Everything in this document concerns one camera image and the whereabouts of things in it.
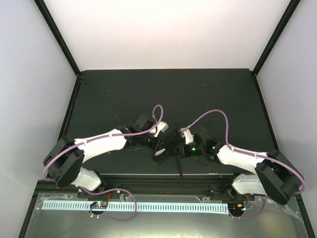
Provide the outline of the black canvas sneaker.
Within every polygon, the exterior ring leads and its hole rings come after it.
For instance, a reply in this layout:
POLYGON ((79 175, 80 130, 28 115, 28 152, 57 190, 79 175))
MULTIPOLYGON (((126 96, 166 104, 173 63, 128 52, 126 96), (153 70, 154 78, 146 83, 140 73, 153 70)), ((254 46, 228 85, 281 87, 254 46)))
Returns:
POLYGON ((167 131, 167 134, 159 136, 159 143, 153 155, 153 162, 155 164, 163 163, 170 156, 174 155, 175 150, 183 143, 183 137, 179 130, 174 129, 167 131))

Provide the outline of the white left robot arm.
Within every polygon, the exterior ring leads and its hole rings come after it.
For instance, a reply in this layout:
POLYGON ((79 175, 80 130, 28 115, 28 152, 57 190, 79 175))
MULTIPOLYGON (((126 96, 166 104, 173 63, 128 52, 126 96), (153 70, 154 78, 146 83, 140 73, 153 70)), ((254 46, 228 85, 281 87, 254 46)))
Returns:
POLYGON ((158 145, 168 124, 156 121, 153 117, 141 115, 136 121, 88 138, 71 139, 62 137, 43 161, 44 178, 53 181, 58 187, 74 185, 88 190, 95 198, 106 193, 105 182, 96 171, 82 165, 101 154, 141 145, 159 155, 164 152, 158 145))

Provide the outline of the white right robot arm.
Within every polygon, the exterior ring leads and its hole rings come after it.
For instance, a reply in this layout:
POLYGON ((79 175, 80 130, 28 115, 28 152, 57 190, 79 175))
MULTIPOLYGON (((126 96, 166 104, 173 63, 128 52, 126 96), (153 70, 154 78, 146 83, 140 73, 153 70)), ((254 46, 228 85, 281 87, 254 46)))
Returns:
POLYGON ((242 194, 259 194, 286 205, 304 187, 301 174, 278 150, 266 153, 228 146, 213 140, 203 127, 195 132, 182 128, 179 134, 184 140, 179 146, 181 158, 203 156, 210 162, 247 171, 225 187, 225 194, 231 200, 242 194))

